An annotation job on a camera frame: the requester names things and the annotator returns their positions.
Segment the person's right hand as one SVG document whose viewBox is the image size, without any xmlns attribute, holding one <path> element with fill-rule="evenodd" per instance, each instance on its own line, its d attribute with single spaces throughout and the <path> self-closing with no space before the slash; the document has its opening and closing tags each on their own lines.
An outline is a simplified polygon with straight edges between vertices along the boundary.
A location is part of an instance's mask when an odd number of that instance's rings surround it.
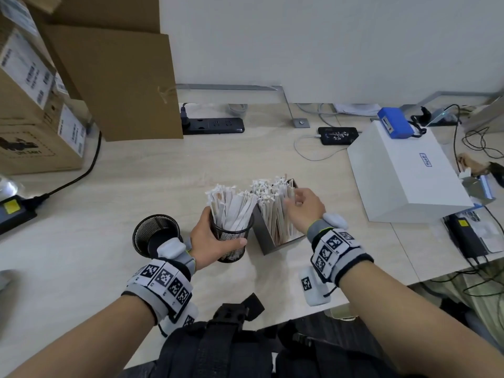
<svg viewBox="0 0 504 378">
<path fill-rule="evenodd" d="M 295 199 L 296 202 L 301 204 L 301 220 L 291 222 L 304 235 L 307 234 L 309 227 L 321 219 L 326 212 L 322 201 L 309 188 L 296 188 L 294 190 L 294 197 L 286 199 Z"/>
</svg>

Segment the black mesh cup holding chopsticks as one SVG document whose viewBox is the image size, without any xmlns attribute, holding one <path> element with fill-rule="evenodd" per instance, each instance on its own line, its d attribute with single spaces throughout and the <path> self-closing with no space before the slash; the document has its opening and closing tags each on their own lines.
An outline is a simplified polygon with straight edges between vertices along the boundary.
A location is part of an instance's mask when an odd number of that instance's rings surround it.
<svg viewBox="0 0 504 378">
<path fill-rule="evenodd" d="M 218 241 L 227 241 L 227 240 L 232 240 L 232 239 L 248 239 L 249 232 L 253 227 L 253 224 L 255 222 L 254 215 L 252 214 L 249 219 L 249 223 L 247 224 L 246 228 L 239 230 L 239 231 L 230 231 L 230 230 L 225 230 L 219 226 L 217 226 L 214 222 L 213 214 L 210 213 L 210 228 L 212 231 L 212 234 L 215 236 L 215 238 Z M 245 254 L 245 246 L 241 248 L 236 248 L 226 254 L 224 254 L 221 258 L 218 259 L 219 262 L 221 263 L 234 263 L 240 259 L 242 259 L 243 255 Z"/>
</svg>

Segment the person's left forearm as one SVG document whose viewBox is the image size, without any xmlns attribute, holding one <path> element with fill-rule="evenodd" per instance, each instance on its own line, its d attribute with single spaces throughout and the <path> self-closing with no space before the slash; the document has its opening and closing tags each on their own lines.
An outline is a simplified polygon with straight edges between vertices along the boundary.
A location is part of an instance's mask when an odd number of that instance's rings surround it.
<svg viewBox="0 0 504 378">
<path fill-rule="evenodd" d="M 154 325 L 143 300 L 121 296 L 6 378 L 117 378 Z"/>
</svg>

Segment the bundle of wrapped chopsticks, holder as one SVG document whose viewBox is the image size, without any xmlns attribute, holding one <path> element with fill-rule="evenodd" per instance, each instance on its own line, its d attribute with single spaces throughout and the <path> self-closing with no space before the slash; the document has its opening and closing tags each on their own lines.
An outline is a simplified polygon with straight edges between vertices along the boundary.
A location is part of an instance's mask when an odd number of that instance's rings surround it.
<svg viewBox="0 0 504 378">
<path fill-rule="evenodd" d="M 275 246 L 286 244 L 298 237 L 299 231 L 288 218 L 285 200 L 294 198 L 294 179 L 287 174 L 271 179 L 253 180 L 251 192 L 256 195 L 256 202 L 261 217 L 266 224 Z"/>
</svg>

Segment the bundle of wrapped chopsticks, cup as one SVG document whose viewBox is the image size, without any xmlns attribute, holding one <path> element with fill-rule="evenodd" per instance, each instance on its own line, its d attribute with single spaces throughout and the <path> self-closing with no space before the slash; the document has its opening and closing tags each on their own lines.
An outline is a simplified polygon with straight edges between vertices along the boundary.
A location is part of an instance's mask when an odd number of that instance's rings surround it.
<svg viewBox="0 0 504 378">
<path fill-rule="evenodd" d="M 207 206 L 211 209 L 215 225 L 225 231 L 241 232 L 249 227 L 258 197 L 235 186 L 217 184 L 206 192 Z"/>
</svg>

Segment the wrist tracker with markers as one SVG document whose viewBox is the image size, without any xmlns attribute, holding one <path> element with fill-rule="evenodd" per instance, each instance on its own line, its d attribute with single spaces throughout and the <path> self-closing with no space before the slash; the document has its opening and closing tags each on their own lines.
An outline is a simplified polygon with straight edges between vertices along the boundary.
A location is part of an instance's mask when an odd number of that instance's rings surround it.
<svg viewBox="0 0 504 378">
<path fill-rule="evenodd" d="M 122 295 L 140 298 L 167 338 L 198 318 L 198 308 L 191 303 L 196 263 L 186 245 L 176 238 L 164 242 L 157 252 L 158 258 L 150 259 L 128 280 Z"/>
<path fill-rule="evenodd" d="M 308 306 L 329 303 L 331 293 L 351 268 L 363 261 L 374 262 L 348 232 L 348 224 L 340 215 L 324 213 L 309 227 L 306 237 L 312 256 L 298 277 Z"/>
</svg>

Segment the left wrist tracker with markers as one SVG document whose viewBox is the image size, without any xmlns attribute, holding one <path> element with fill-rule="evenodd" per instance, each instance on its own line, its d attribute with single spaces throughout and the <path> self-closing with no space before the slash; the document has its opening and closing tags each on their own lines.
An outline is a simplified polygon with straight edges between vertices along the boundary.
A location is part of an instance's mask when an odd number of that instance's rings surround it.
<svg viewBox="0 0 504 378">
<path fill-rule="evenodd" d="M 196 263 L 186 245 L 176 238 L 164 242 L 157 252 L 158 258 L 150 259 L 128 280 L 122 295 L 140 298 L 167 338 L 198 318 L 198 308 L 191 303 Z"/>
</svg>

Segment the black chest harness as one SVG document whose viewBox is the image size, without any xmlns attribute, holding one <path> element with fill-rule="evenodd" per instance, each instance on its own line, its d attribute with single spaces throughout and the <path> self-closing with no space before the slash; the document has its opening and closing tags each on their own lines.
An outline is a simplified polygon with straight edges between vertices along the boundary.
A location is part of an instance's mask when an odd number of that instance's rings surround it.
<svg viewBox="0 0 504 378">
<path fill-rule="evenodd" d="M 283 349 L 274 355 L 264 334 L 243 330 L 263 311 L 252 294 L 221 305 L 208 322 L 182 314 L 151 378 L 400 378 L 379 358 L 308 337 L 291 322 L 280 329 Z"/>
</svg>

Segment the black power strip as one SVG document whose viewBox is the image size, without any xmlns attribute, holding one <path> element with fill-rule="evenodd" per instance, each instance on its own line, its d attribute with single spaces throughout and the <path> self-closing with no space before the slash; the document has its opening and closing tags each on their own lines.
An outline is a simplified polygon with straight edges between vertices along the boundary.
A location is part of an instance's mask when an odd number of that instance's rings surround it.
<svg viewBox="0 0 504 378">
<path fill-rule="evenodd" d="M 244 133 L 241 118 L 188 118 L 182 125 L 184 135 Z"/>
</svg>

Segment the blue device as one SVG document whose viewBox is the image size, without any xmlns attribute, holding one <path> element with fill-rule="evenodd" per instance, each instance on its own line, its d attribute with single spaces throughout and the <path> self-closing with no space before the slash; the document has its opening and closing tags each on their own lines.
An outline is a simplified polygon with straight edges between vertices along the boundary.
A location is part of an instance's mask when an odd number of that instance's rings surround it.
<svg viewBox="0 0 504 378">
<path fill-rule="evenodd" d="M 391 139 L 413 137 L 414 129 L 400 108 L 383 107 L 378 111 L 377 116 Z"/>
</svg>

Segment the flat brown cardboard sheet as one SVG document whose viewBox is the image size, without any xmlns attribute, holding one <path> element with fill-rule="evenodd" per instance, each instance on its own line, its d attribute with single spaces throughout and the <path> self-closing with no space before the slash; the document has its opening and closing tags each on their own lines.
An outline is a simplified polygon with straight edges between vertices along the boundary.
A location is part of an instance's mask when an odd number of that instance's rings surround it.
<svg viewBox="0 0 504 378">
<path fill-rule="evenodd" d="M 168 35 L 61 24 L 44 30 L 107 142 L 183 139 Z"/>
</svg>

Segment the black power adapter, yellow label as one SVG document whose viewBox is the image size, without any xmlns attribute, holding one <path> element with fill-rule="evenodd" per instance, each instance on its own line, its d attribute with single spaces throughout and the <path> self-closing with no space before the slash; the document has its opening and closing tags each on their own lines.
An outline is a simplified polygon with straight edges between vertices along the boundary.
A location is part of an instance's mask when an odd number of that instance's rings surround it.
<svg viewBox="0 0 504 378">
<path fill-rule="evenodd" d="M 0 201 L 0 236 L 36 217 L 30 199 L 13 196 Z"/>
</svg>

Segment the large labelled cardboard box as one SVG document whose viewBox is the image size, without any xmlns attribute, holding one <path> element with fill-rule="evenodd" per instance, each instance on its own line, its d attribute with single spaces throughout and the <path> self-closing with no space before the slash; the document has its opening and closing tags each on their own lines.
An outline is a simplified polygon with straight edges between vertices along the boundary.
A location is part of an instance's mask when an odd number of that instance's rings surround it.
<svg viewBox="0 0 504 378">
<path fill-rule="evenodd" d="M 0 0 L 0 173 L 80 169 L 86 129 L 57 90 L 57 72 L 27 6 Z"/>
</svg>

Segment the brown cardboard box flap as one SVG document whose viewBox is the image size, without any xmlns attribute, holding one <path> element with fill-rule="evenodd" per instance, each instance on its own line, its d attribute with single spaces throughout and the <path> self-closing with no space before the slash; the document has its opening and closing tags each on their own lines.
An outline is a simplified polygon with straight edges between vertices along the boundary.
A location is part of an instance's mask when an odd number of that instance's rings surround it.
<svg viewBox="0 0 504 378">
<path fill-rule="evenodd" d="M 159 0 L 23 0 L 38 24 L 160 33 Z"/>
</svg>

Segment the grey metal desk bracket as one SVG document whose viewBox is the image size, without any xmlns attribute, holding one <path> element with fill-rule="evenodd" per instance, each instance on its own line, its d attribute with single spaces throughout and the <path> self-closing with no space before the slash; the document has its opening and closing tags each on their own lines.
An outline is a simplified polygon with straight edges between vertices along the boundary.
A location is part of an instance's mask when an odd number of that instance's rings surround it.
<svg viewBox="0 0 504 378">
<path fill-rule="evenodd" d="M 176 83 L 177 90 L 184 91 L 219 91 L 219 92 L 276 92 L 281 94 L 281 101 L 287 106 L 291 117 L 291 123 L 295 128 L 310 128 L 310 123 L 307 118 L 294 117 L 291 105 L 287 98 L 285 89 L 282 85 L 277 86 L 260 86 L 246 84 L 223 84 L 223 83 Z"/>
</svg>

